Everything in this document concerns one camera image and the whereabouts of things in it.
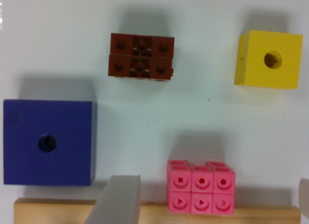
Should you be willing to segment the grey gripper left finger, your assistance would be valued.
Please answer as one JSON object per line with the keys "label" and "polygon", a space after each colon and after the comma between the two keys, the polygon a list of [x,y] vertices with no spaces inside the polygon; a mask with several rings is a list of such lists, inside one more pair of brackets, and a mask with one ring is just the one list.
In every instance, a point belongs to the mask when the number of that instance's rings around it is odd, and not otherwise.
{"label": "grey gripper left finger", "polygon": [[140,185],[139,176],[112,176],[85,224],[138,224]]}

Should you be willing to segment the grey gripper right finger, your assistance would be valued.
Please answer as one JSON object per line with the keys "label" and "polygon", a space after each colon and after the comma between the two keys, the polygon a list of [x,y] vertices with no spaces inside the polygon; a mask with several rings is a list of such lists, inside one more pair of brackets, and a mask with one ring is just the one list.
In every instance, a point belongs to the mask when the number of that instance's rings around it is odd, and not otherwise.
{"label": "grey gripper right finger", "polygon": [[298,184],[298,205],[301,213],[309,217],[309,179],[302,178]]}

